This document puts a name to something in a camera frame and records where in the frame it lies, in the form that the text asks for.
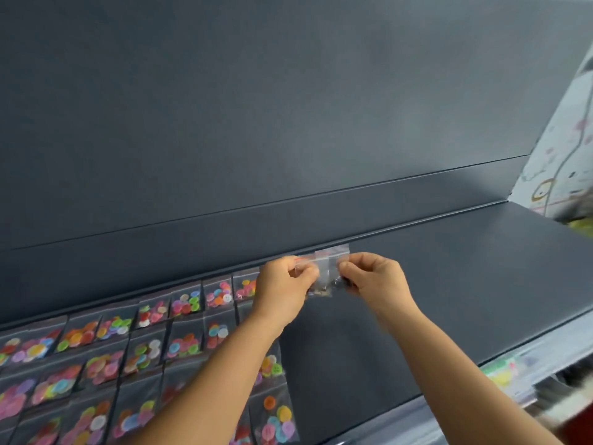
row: right hand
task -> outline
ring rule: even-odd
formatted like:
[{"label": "right hand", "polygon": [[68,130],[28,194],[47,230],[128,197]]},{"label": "right hand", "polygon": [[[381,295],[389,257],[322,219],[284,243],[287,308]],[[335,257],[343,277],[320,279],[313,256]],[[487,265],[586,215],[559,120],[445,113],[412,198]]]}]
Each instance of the right hand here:
[{"label": "right hand", "polygon": [[420,313],[399,262],[378,254],[354,253],[338,269],[382,323],[389,323],[393,315]]}]

